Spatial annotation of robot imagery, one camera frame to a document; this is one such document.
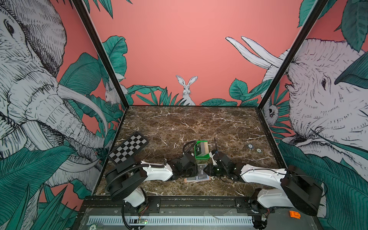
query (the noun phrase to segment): rabbit ear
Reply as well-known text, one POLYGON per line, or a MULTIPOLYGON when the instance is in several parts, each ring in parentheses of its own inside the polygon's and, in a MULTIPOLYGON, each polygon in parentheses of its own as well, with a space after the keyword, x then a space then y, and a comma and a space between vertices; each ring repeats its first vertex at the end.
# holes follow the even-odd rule
POLYGON ((197 76, 192 77, 192 78, 189 80, 188 85, 193 84, 197 79, 198 79, 198 77, 197 77, 197 76))
POLYGON ((180 85, 185 86, 185 81, 181 76, 176 75, 176 78, 178 79, 180 85))

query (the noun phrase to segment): elephant eye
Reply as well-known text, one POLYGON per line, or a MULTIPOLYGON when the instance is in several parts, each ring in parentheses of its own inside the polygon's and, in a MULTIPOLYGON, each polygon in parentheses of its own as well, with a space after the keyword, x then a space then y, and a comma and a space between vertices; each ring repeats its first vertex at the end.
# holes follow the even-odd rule
POLYGON ((14 28, 9 24, 9 21, 7 21, 6 19, 4 20, 4 25, 6 27, 6 29, 8 30, 8 32, 10 33, 10 35, 13 37, 14 34, 14 28))
POLYGON ((323 79, 321 84, 322 84, 324 90, 326 90, 326 79, 323 79))

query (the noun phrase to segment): checkerboard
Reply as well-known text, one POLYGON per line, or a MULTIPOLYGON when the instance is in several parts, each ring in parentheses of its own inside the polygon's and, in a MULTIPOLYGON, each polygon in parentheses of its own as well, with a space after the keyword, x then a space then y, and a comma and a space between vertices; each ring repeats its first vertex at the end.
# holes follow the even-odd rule
POLYGON ((139 132, 135 132, 120 146, 112 150, 109 158, 117 165, 125 161, 129 156, 140 152, 147 144, 148 140, 139 132))

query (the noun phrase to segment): rabbit head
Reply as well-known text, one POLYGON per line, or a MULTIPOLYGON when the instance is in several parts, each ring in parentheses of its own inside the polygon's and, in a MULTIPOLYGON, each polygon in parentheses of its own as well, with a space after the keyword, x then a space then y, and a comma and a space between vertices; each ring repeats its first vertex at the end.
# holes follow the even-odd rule
POLYGON ((183 95, 189 95, 191 93, 189 87, 198 79, 197 76, 194 76, 189 80, 188 84, 186 85, 184 79, 181 76, 176 75, 176 78, 178 79, 179 84, 184 86, 183 95))

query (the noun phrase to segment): brown marble surface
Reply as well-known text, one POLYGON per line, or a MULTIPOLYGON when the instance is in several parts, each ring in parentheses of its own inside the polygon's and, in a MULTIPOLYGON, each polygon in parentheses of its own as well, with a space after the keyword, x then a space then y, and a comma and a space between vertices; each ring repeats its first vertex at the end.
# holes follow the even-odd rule
MULTIPOLYGON (((134 131, 145 135, 149 144, 137 154, 146 162, 161 163, 182 155, 183 145, 191 140, 207 140, 214 149, 214 137, 219 151, 233 162, 258 167, 277 168, 271 148, 253 108, 241 107, 153 107, 132 106, 128 109, 116 146, 134 131)), ((106 195, 104 175, 114 168, 108 162, 96 195, 106 195)), ((250 196, 255 188, 268 188, 257 183, 239 183, 226 178, 185 183, 176 181, 146 181, 141 187, 148 195, 250 196)))

